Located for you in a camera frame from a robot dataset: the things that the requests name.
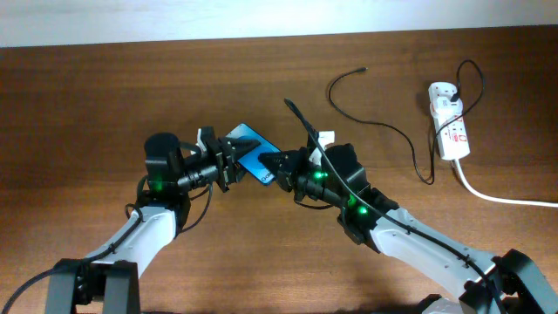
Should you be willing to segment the blue screen smartphone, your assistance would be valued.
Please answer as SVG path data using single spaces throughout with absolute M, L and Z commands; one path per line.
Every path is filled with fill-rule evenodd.
M 250 153 L 239 159 L 240 164 L 250 172 L 262 185 L 268 186 L 275 176 L 259 161 L 260 154 L 279 153 L 280 149 L 263 138 L 249 125 L 241 123 L 228 134 L 229 138 L 237 140 L 257 140 L 260 145 Z

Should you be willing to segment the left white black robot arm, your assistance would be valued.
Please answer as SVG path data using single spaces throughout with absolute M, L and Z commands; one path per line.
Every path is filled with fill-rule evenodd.
M 74 313 L 78 305 L 103 302 L 104 313 L 140 312 L 139 279 L 156 255 L 190 229 L 190 192 L 227 192 L 242 179 L 238 161 L 258 140 L 216 137 L 211 126 L 194 144 L 172 133 L 156 133 L 144 145 L 146 176 L 135 202 L 126 205 L 126 224 L 83 259 L 62 259 L 52 269 L 45 310 Z

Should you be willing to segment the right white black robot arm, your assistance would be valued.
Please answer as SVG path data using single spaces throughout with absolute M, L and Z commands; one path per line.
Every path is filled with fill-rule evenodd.
M 442 286 L 425 313 L 555 313 L 557 294 L 532 259 L 516 249 L 504 256 L 473 249 L 418 221 L 371 186 L 350 144 L 325 150 L 321 163 L 307 148 L 265 153 L 259 161 L 296 201 L 337 207 L 338 223 L 357 244 L 390 256 Z

